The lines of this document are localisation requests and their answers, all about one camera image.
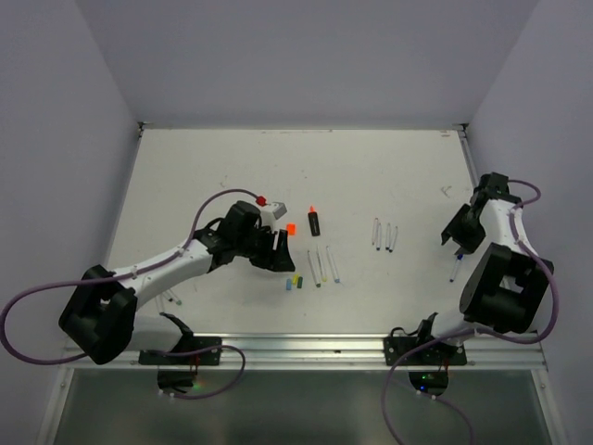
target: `white table surface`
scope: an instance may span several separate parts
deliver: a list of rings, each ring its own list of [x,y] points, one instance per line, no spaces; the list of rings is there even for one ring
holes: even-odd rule
[[[132,265],[173,247],[187,236],[199,205],[233,187],[286,204],[280,223],[297,225],[289,248],[305,284],[286,291],[292,274],[261,271],[235,259],[176,286],[182,306],[165,302],[168,312],[196,332],[415,329],[430,313],[458,306],[488,244],[464,259],[450,283],[457,245],[449,241],[441,247],[440,234],[472,194],[455,132],[147,130],[108,267]],[[224,216],[237,199],[246,196],[212,203],[200,226]],[[309,232],[310,205],[320,217],[322,235],[316,238]],[[399,228],[392,254],[371,245],[375,217],[383,222],[384,235],[387,222]],[[322,288],[313,284],[307,249],[318,243],[332,247],[341,284],[331,275]],[[151,301],[141,312],[157,310]]]

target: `white table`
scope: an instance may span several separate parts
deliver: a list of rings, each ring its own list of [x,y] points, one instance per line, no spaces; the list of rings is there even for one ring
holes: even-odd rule
[[[285,290],[289,273],[270,273],[235,259],[173,290],[183,305],[165,302],[192,329],[212,333],[387,333],[415,329],[432,312],[457,307],[461,290],[488,245],[466,257],[455,283],[448,278],[457,245],[440,245],[446,224],[472,194],[455,132],[147,130],[108,261],[134,264],[187,236],[196,209],[225,188],[244,187],[283,201],[281,223],[296,223],[289,239],[302,289]],[[246,196],[212,203],[201,225],[224,216]],[[319,212],[313,238],[307,213]],[[372,222],[397,225],[392,254],[371,245]],[[307,250],[334,252],[342,284],[313,284]],[[156,302],[143,313],[157,313]]]

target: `blue marker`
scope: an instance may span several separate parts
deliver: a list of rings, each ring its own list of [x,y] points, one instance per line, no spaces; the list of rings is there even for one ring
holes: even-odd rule
[[[455,281],[455,278],[457,277],[457,272],[460,271],[461,260],[463,260],[462,253],[457,256],[457,259],[455,260],[455,264],[453,264],[453,270],[451,271],[451,276],[448,278],[450,283],[453,283]]]

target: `gray floor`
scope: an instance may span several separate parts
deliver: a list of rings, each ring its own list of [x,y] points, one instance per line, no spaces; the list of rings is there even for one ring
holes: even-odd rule
[[[232,375],[201,372],[203,390]],[[159,398],[156,371],[77,370],[56,444],[391,444],[379,403],[384,372],[246,373],[210,400]],[[407,443],[468,443],[460,417],[419,398],[397,373],[389,412]],[[458,372],[444,397],[472,419],[478,444],[549,444],[529,372]]]

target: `gray wall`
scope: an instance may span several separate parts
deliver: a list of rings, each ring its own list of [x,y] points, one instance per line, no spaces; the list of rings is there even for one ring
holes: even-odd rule
[[[21,289],[80,276],[106,251],[135,151],[135,123],[71,0],[3,0],[0,13],[0,305]],[[69,291],[23,301],[9,336],[59,356]],[[30,444],[55,368],[0,349],[2,443]]]
[[[467,122],[536,0],[78,0],[134,115],[159,125]]]
[[[593,3],[541,0],[470,126],[480,172],[538,184],[530,240],[556,264],[561,313],[544,342],[573,443],[593,440]],[[521,191],[526,196],[528,191]]]

